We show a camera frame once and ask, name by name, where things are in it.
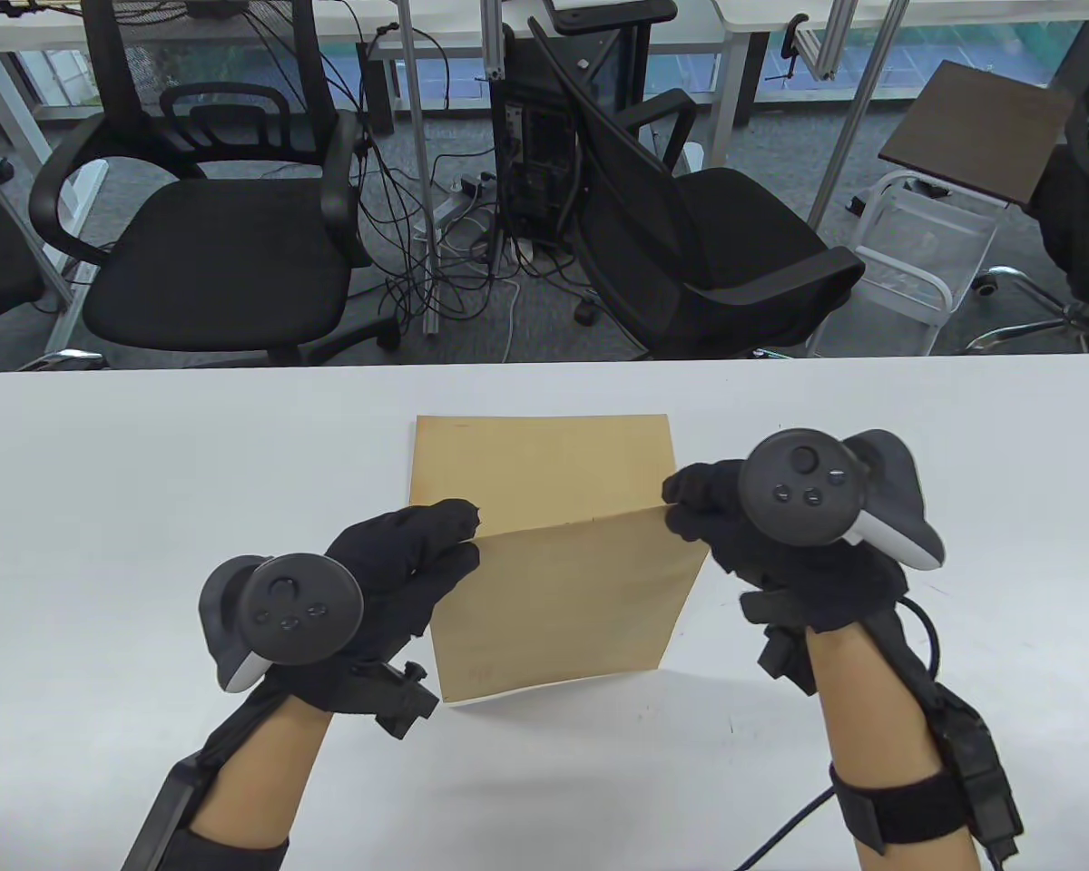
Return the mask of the person's left hand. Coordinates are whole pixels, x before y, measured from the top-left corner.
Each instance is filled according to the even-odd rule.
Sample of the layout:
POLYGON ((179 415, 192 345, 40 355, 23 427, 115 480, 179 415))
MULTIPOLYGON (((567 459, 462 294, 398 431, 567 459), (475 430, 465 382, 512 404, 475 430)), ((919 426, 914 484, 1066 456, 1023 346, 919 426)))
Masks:
POLYGON ((345 647, 307 665, 274 665, 264 684, 321 712, 375 715, 403 738, 439 704, 426 672, 390 662, 425 633, 437 603, 481 563, 479 512, 466 499, 409 506, 346 528, 326 549, 358 582, 365 612, 345 647))

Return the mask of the person's right hand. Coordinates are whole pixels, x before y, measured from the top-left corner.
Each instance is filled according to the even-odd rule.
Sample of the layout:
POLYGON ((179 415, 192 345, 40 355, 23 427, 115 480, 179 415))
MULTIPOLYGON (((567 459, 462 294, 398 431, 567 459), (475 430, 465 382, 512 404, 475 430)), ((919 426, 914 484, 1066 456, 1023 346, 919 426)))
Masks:
POLYGON ((893 612, 908 592, 904 568, 872 545, 836 541, 821 547, 780 543, 759 530, 742 507, 744 462, 697 462, 663 482, 669 531, 702 541, 726 573, 755 586, 741 597, 755 625, 842 630, 893 612))

